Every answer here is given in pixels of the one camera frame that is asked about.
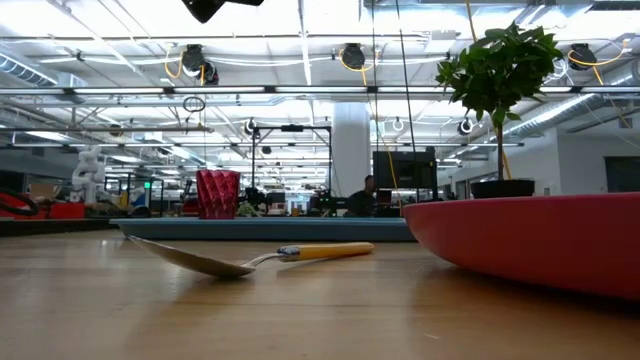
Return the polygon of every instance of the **yellow spoon handle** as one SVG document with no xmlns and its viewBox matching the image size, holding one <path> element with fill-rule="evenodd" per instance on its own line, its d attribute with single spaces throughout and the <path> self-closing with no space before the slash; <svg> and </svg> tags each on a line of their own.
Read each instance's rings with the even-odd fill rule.
<svg viewBox="0 0 640 360">
<path fill-rule="evenodd" d="M 302 261 L 312 259 L 328 259 L 343 256 L 365 255 L 373 250 L 371 243 L 319 244 L 319 245 L 288 245 L 278 249 L 278 254 L 288 255 L 280 260 L 283 262 Z"/>
</svg>

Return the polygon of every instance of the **black pot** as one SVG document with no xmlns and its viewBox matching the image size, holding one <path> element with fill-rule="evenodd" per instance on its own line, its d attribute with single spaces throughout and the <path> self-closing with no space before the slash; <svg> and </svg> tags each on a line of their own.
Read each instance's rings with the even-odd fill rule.
<svg viewBox="0 0 640 360">
<path fill-rule="evenodd" d="M 533 196 L 533 180 L 495 180 L 471 184 L 471 193 L 476 199 Z"/>
</svg>

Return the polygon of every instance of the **desk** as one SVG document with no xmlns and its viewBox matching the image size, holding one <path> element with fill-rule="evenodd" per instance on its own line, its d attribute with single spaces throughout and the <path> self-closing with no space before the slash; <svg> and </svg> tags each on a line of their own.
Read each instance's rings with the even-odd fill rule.
<svg viewBox="0 0 640 360">
<path fill-rule="evenodd" d="M 241 261 L 274 243 L 168 242 Z M 638 359 L 616 301 L 463 271 L 415 243 L 218 281 L 118 231 L 0 241 L 2 359 Z"/>
</svg>

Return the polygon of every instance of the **metal spoon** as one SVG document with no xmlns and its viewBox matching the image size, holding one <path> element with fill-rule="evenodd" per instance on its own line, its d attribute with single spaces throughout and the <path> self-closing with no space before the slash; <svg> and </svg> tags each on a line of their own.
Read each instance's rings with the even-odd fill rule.
<svg viewBox="0 0 640 360">
<path fill-rule="evenodd" d="M 256 266 L 265 260 L 279 259 L 282 262 L 293 262 L 312 259 L 329 259 L 353 255 L 369 254 L 373 244 L 343 243 L 319 245 L 287 245 L 280 247 L 275 253 L 260 255 L 242 265 L 229 264 L 223 261 L 191 254 L 186 251 L 145 240 L 136 236 L 128 236 L 129 240 L 152 254 L 156 254 L 168 262 L 185 269 L 217 277 L 240 277 L 256 271 Z"/>
</svg>

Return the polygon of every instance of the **potted plant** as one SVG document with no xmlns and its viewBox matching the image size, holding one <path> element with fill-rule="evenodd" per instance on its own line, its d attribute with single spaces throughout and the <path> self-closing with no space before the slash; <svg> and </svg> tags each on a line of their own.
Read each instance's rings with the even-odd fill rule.
<svg viewBox="0 0 640 360">
<path fill-rule="evenodd" d="M 460 56 L 438 64 L 436 81 L 453 88 L 451 102 L 476 112 L 480 121 L 491 117 L 498 142 L 498 180 L 472 184 L 476 198 L 531 196 L 533 181 L 504 180 L 503 134 L 505 119 L 520 120 L 511 107 L 523 97 L 536 97 L 545 77 L 554 71 L 553 61 L 562 58 L 553 34 L 542 27 L 522 31 L 515 23 L 506 29 L 490 29 Z"/>
</svg>

